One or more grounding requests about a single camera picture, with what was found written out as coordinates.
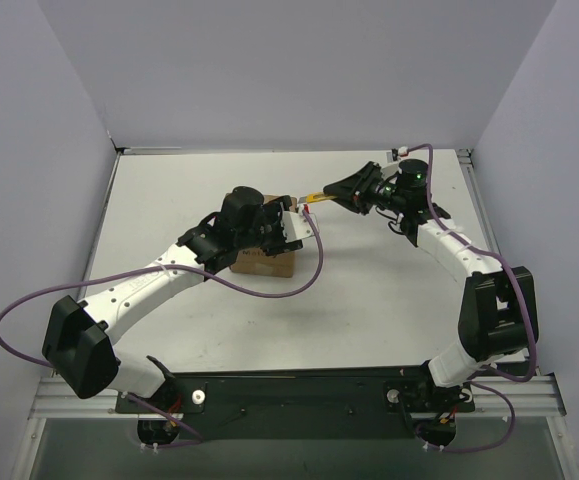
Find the brown cardboard express box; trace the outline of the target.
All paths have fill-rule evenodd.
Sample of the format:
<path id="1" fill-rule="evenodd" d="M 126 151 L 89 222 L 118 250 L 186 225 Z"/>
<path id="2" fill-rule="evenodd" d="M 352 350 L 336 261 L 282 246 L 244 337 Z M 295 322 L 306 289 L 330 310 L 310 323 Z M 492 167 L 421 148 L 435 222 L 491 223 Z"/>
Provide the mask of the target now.
<path id="1" fill-rule="evenodd" d="M 266 197 L 258 190 L 249 187 L 235 188 L 226 198 L 231 202 L 242 203 L 239 206 L 239 220 L 246 222 L 246 227 L 258 234 L 255 245 L 241 248 L 236 261 L 229 267 L 237 274 L 291 278 L 295 270 L 295 253 L 269 254 L 268 248 L 285 243 L 282 213 L 266 212 Z M 297 200 L 293 198 L 294 211 L 297 212 Z"/>

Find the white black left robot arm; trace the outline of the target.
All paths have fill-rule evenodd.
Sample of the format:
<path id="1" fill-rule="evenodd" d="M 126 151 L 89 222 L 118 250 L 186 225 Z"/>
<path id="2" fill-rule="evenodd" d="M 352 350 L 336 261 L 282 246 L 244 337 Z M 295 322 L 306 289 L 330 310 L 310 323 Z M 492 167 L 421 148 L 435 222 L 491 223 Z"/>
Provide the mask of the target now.
<path id="1" fill-rule="evenodd" d="M 250 187 L 227 194 L 219 211 L 189 229 L 150 263 L 113 287 L 52 308 L 45 359 L 81 399 L 105 389 L 129 392 L 152 411 L 173 402 L 169 373 L 155 357 L 118 354 L 115 344 L 137 322 L 177 294 L 233 265 L 242 250 L 277 255 L 302 248 L 315 228 L 288 196 L 266 200 Z"/>

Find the yellow utility knife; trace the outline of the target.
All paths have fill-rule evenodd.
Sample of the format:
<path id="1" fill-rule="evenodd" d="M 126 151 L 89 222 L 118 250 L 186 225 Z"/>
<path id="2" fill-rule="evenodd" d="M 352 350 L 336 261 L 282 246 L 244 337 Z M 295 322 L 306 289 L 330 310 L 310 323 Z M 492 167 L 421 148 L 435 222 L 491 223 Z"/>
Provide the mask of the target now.
<path id="1" fill-rule="evenodd" d="M 315 192 L 300 197 L 298 199 L 298 204 L 310 205 L 324 201 L 331 201 L 334 200 L 335 198 L 336 198 L 335 195 L 327 195 L 324 192 Z"/>

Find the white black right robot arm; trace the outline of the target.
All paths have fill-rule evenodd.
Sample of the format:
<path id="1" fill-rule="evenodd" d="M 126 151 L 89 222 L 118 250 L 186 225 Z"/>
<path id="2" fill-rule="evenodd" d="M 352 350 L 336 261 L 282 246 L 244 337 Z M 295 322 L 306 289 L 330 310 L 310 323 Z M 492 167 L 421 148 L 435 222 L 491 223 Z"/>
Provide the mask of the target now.
<path id="1" fill-rule="evenodd" d="M 457 338 L 425 368 L 433 386 L 457 387 L 483 368 L 521 350 L 529 353 L 529 380 L 537 366 L 535 285 L 524 267 L 510 267 L 499 255 L 474 245 L 450 214 L 432 201 L 429 164 L 397 163 L 392 174 L 374 162 L 326 185 L 325 196 L 366 215 L 393 213 L 399 233 L 434 258 L 463 287 Z"/>

